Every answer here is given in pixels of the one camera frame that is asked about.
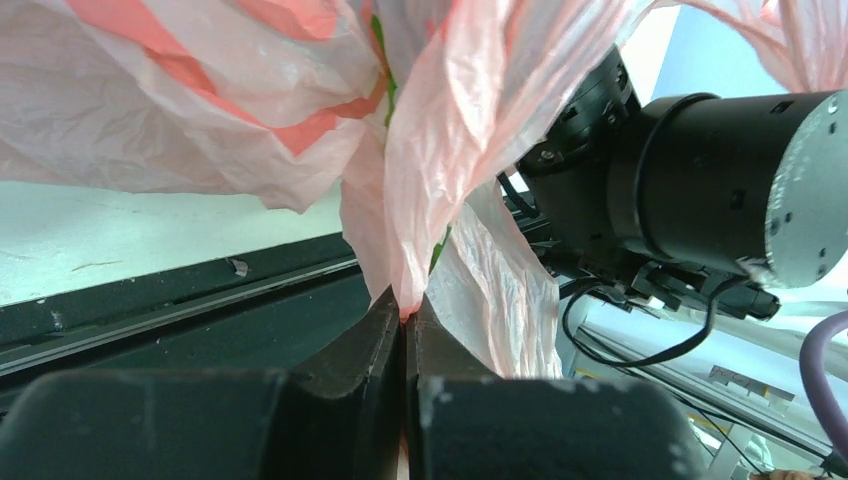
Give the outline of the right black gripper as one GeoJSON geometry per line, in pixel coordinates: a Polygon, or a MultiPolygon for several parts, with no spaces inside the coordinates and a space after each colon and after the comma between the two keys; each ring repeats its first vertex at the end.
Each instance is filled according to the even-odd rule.
{"type": "Polygon", "coordinates": [[[610,170],[638,128],[643,105],[618,47],[589,71],[547,131],[517,163],[549,223],[539,247],[549,262],[639,265],[643,254],[617,232],[610,170]]]}

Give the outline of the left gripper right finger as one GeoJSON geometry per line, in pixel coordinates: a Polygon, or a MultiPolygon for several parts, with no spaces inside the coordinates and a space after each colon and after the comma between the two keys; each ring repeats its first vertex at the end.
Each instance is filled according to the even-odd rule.
{"type": "Polygon", "coordinates": [[[706,464],[679,406],[633,378],[567,378],[558,303],[519,305],[493,325],[521,354],[477,355],[456,336],[480,308],[423,301],[406,325],[406,421],[413,479],[702,479],[706,464]]]}

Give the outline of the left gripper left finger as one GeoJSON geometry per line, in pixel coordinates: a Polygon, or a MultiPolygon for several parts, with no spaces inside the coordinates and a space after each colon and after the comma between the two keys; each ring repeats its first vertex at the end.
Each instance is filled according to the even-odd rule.
{"type": "Polygon", "coordinates": [[[393,479],[402,387],[391,291],[294,369],[66,370],[1,426],[5,479],[393,479]]]}

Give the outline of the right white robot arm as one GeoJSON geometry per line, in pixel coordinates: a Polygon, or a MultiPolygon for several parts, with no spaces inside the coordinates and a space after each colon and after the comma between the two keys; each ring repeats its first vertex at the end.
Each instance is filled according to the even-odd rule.
{"type": "Polygon", "coordinates": [[[517,170],[549,265],[627,306],[701,309],[731,281],[720,310],[767,320],[847,249],[845,90],[642,104],[611,49],[517,170]]]}

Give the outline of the pink plastic bag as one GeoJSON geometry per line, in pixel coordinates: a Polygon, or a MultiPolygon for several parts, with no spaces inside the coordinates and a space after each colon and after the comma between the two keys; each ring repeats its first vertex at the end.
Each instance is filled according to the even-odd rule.
{"type": "Polygon", "coordinates": [[[247,194],[344,239],[403,316],[426,291],[507,377],[562,376],[554,279],[495,176],[656,1],[5,1],[1,177],[247,194]]]}

